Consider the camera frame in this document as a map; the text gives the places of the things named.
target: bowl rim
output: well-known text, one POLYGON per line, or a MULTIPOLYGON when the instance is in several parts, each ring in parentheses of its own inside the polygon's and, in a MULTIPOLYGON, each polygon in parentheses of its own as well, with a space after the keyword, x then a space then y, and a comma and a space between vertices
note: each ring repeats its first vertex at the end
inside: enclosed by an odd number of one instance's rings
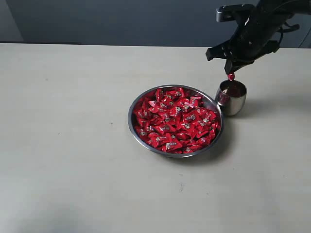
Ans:
POLYGON ((196 89, 196 88, 193 88, 193 87, 190 87, 190 86, 185 86, 185 85, 177 85, 177 84, 170 84, 170 85, 161 85, 161 86, 157 86, 157 87, 153 87, 145 92, 143 92, 142 94, 140 94, 135 100, 134 102, 131 104, 131 107, 128 111, 128 115, 127 115, 127 122, 128 122, 128 126, 129 126, 129 129, 133 135, 133 137, 143 146, 145 147, 146 149, 148 150, 151 150, 152 152, 155 152, 155 153, 158 153, 158 154, 161 154, 161 155, 164 155, 165 157, 170 157, 170 158, 186 158, 186 157, 191 157, 191 156, 194 156, 194 155, 198 155, 208 149, 210 149, 219 139, 220 135, 222 134, 223 132, 223 129, 224 129, 224 115, 222 113, 222 110, 220 108, 220 106, 216 103, 216 101, 211 98, 209 95, 205 94, 204 92, 196 89), (201 150, 197 150, 195 152, 192 152, 192 153, 188 153, 188 154, 172 154, 172 153, 167 153, 167 152, 163 152, 163 151, 160 151, 160 150, 157 150, 151 146, 149 146, 147 143, 145 143, 136 133, 133 125, 132 125, 132 114, 133 114, 133 109, 135 107, 135 105, 137 104, 138 100, 140 100, 140 98, 142 98, 143 96, 145 96, 146 94, 148 94, 149 92, 151 91, 154 91, 158 88, 170 88, 170 87, 181 87, 181 88, 185 88, 185 89, 189 89, 189 90, 192 90, 192 91, 195 91, 195 92, 198 92, 199 94, 201 94, 202 96, 204 96, 205 98, 209 99, 218 109, 219 111, 219 114, 220 114, 220 120, 221 120, 221 126, 220 126, 220 130, 218 132, 218 134, 216 135, 216 137, 214 138, 214 140, 212 141, 211 144, 209 144, 207 147, 204 147, 203 149, 201 150))

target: stainless steel cup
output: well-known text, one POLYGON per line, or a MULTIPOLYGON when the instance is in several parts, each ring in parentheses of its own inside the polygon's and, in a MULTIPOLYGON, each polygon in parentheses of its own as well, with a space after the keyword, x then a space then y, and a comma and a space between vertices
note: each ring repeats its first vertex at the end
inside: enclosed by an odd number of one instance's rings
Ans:
POLYGON ((247 89, 239 81, 223 81, 216 93, 215 101, 226 116, 237 114, 244 106, 247 89))

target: table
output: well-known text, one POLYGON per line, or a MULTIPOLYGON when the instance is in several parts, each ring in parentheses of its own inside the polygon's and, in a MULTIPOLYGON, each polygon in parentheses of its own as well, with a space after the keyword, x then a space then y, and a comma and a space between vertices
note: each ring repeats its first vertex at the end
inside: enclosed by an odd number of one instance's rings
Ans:
POLYGON ((201 156, 139 145, 127 111, 182 84, 214 96, 206 48, 0 45, 0 232, 293 233, 311 228, 311 50, 237 72, 246 104, 201 156))

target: stainless steel bowl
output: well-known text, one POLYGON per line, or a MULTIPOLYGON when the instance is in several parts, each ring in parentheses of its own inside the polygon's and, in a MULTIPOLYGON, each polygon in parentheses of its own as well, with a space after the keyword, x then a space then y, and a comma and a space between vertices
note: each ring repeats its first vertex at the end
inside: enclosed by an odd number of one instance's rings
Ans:
POLYGON ((130 110, 128 111, 128 126, 130 128, 130 131, 132 133, 132 135, 134 136, 134 138, 141 144, 143 145, 145 148, 147 148, 148 150, 151 150, 155 153, 158 154, 162 154, 166 157, 171 157, 171 158, 185 158, 185 157, 190 157, 190 156, 194 156, 197 154, 200 154, 206 150, 208 150, 209 148, 211 148, 213 145, 215 145, 215 143, 217 142, 217 140, 219 139, 220 135, 222 134, 223 128, 224 128, 224 116, 223 113, 220 109, 220 107, 217 105, 217 103, 207 94, 203 93, 202 91, 199 91, 195 88, 189 87, 189 86, 182 86, 182 85, 164 85, 164 86, 157 86, 155 88, 152 88, 148 91, 145 91, 144 93, 142 93, 140 96, 138 96, 136 98, 136 100, 134 100, 134 102, 132 103, 130 110), (184 89, 185 92, 188 92, 191 96, 201 96, 202 97, 202 103, 203 106, 206 108, 209 108, 210 110, 214 111, 217 115, 216 119, 220 122, 221 128, 219 130, 219 132, 217 133, 216 137, 214 138, 214 140, 211 142, 211 144, 209 144, 207 147, 204 147, 201 150, 198 150, 196 152, 193 153, 189 153, 189 154, 172 154, 172 153, 167 153, 167 152, 163 152, 163 151, 159 151, 151 146, 149 146, 147 143, 145 143, 143 140, 141 140, 141 138, 138 136, 138 134, 136 133, 135 129, 134 129, 134 125, 136 125, 137 120, 136 120, 136 116, 133 113, 133 109, 136 106, 136 104, 138 103, 138 101, 145 97, 146 95, 150 96, 152 94, 154 94, 156 92, 156 90, 158 88, 162 88, 164 91, 167 90, 174 90, 178 87, 182 87, 184 89))

